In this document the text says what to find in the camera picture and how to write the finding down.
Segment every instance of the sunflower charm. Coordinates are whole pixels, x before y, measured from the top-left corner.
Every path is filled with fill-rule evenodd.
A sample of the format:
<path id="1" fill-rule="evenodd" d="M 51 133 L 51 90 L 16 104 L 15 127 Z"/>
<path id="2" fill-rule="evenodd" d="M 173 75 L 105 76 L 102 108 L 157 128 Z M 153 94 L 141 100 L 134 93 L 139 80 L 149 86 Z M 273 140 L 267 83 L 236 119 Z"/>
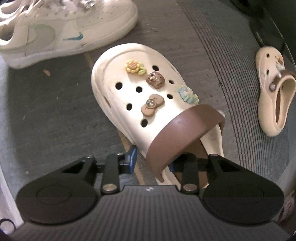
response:
<path id="1" fill-rule="evenodd" d="M 130 60 L 126 63 L 126 71 L 131 74 L 138 73 L 138 75 L 143 75 L 147 72 L 144 65 L 135 60 Z"/>

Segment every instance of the ventilation hole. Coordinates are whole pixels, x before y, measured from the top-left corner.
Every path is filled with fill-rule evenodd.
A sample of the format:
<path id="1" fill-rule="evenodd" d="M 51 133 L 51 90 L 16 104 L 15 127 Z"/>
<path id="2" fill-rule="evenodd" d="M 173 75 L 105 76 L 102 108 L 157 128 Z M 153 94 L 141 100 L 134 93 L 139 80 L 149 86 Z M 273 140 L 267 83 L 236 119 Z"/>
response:
<path id="1" fill-rule="evenodd" d="M 148 121 L 146 120 L 146 119 L 143 119 L 142 121 L 141 121 L 141 126 L 142 127 L 146 127 L 148 125 Z"/>
<path id="2" fill-rule="evenodd" d="M 128 103 L 128 104 L 126 105 L 126 109 L 127 109 L 127 110 L 131 110 L 131 109 L 132 109 L 132 107 L 133 107 L 133 106 L 132 106 L 132 104 L 131 104 L 131 103 Z"/>
<path id="3" fill-rule="evenodd" d="M 142 92 L 142 87 L 140 87 L 140 86 L 138 86 L 137 88 L 136 88 L 136 92 L 138 92 L 138 93 L 141 93 Z"/>
<path id="4" fill-rule="evenodd" d="M 106 99 L 106 97 L 104 96 L 104 99 L 105 99 L 105 101 L 106 101 L 106 103 L 107 103 L 107 105 L 111 108 L 111 105 L 110 105 L 110 103 L 109 103 L 109 101 Z"/>
<path id="5" fill-rule="evenodd" d="M 116 85 L 115 85 L 116 89 L 120 90 L 122 88 L 122 83 L 121 82 L 118 82 Z"/>
<path id="6" fill-rule="evenodd" d="M 153 70 L 155 70 L 155 71 L 159 71 L 159 68 L 158 68 L 156 65 L 153 65 L 152 68 L 153 68 Z"/>

